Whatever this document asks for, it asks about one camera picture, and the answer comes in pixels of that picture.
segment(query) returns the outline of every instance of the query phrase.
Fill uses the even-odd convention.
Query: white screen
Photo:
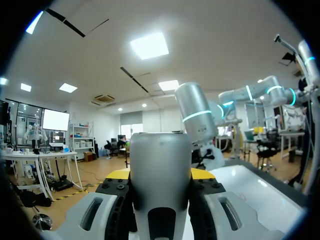
[[[69,113],[45,109],[43,129],[68,131]]]

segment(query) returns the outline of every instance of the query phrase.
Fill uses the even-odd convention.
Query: black bolt
[[[110,187],[108,183],[102,184],[102,188],[103,188],[103,189],[107,189],[108,187]]]
[[[201,184],[201,185],[199,184],[199,185],[196,186],[196,188],[199,189],[199,190],[201,190],[201,189],[204,189],[205,186],[203,186],[202,184]]]
[[[218,183],[212,183],[211,186],[215,189],[218,189],[220,187]]]
[[[125,188],[125,185],[123,184],[118,184],[118,186],[116,186],[117,189],[122,190]]]

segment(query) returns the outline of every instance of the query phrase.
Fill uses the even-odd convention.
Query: wooden floor
[[[230,154],[224,153],[224,157],[228,158]],[[257,155],[255,153],[251,153],[250,155],[250,162],[256,166],[257,164]],[[294,163],[288,162],[288,157],[284,159],[280,159],[280,154],[278,153],[274,157],[272,157],[272,163],[276,166],[277,170],[272,170],[270,172],[271,175],[276,177],[279,180],[282,181],[288,181],[291,178],[293,178],[295,175],[298,174],[299,168],[300,168],[300,157],[296,156]],[[54,175],[57,175],[57,168],[54,161],[51,162],[52,171],[55,173]],[[69,171],[68,167],[64,167],[64,161],[58,162],[58,167],[60,170],[60,174],[62,175],[64,168],[65,168],[65,174],[67,175],[69,179]],[[125,164],[125,158],[123,156],[115,156],[112,159],[107,159],[106,157],[100,157],[97,160],[91,161],[91,162],[79,162],[78,163],[81,182],[83,187],[87,188],[86,191],[88,192],[95,192],[97,189],[97,186],[92,186],[98,183],[101,183],[104,178],[114,170],[124,169],[126,167]],[[75,163],[72,162],[71,164],[71,172],[73,180],[75,180],[76,177],[76,171],[75,171]],[[304,184],[307,181],[309,173],[304,177]],[[26,177],[20,177],[18,176],[17,179],[18,183],[28,183],[28,179]],[[74,204],[76,204],[81,198],[83,198],[87,193],[82,191],[79,192],[79,189],[77,187],[71,187],[59,192],[54,192],[53,197],[55,199],[64,197],[73,193],[72,196],[55,200],[52,202],[52,205],[50,207],[38,207],[41,213],[47,214],[50,216],[53,220],[53,230],[57,229],[65,220],[66,212],[69,208],[71,208]],[[23,207],[24,211],[28,215],[29,219],[31,220],[34,216],[34,212],[30,208]]]

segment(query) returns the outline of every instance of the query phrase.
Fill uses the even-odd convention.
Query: ceiling air conditioner
[[[115,102],[115,98],[110,95],[99,95],[99,96],[94,97],[91,100],[91,103],[93,105],[97,105],[97,106],[106,106],[106,105],[110,105],[114,102]]]

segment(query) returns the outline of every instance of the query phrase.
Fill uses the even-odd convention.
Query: white table
[[[296,138],[299,136],[305,135],[304,132],[279,132],[279,135],[281,136],[281,152],[280,152],[280,157],[281,159],[285,158],[286,156],[289,155],[289,152],[291,150],[291,138]],[[284,154],[284,145],[285,145],[285,137],[289,139],[289,145],[288,145],[288,153]],[[302,154],[302,151],[297,150],[297,154]]]
[[[4,160],[9,160],[12,161],[12,166],[13,166],[13,170],[14,170],[14,175],[17,178],[17,174],[16,170],[14,168],[16,162],[20,163],[21,166],[21,171],[23,172],[23,176],[25,175],[25,171],[24,171],[24,166],[23,166],[23,162],[24,161],[32,161],[35,164],[35,169],[36,169],[36,173],[38,175],[38,179],[39,179],[39,183],[40,184],[33,184],[33,185],[25,185],[25,186],[17,186],[18,189],[37,189],[39,188],[45,195],[45,197],[47,198],[47,192],[46,192],[46,188],[41,176],[41,171],[40,171],[40,167],[39,167],[39,160],[38,160],[38,156],[34,154],[33,152],[29,152],[29,154],[23,154],[20,151],[13,151],[12,153],[6,153],[5,151],[1,152],[2,158]]]
[[[83,190],[82,187],[82,183],[81,183],[81,179],[80,179],[80,174],[79,174],[79,169],[78,169],[78,163],[77,163],[77,152],[76,151],[71,151],[71,152],[50,152],[50,153],[43,153],[41,152],[39,155],[39,159],[40,159],[40,164],[41,164],[41,168],[42,168],[42,175],[43,175],[43,179],[44,179],[44,183],[45,183],[45,187],[51,197],[52,200],[54,200],[52,194],[51,194],[51,190],[49,188],[48,182],[47,182],[47,178],[46,178],[46,173],[45,173],[45,168],[44,168],[44,161],[50,160],[50,159],[55,159],[55,160],[64,160],[65,158],[67,158],[67,165],[68,165],[68,169],[69,169],[69,175],[70,175],[70,180],[71,182],[76,185],[79,189]],[[79,184],[76,184],[73,181],[72,178],[72,174],[71,174],[71,169],[70,169],[70,156],[74,156],[74,162],[75,162],[75,168],[76,168],[76,173],[78,175],[78,180],[79,180]]]

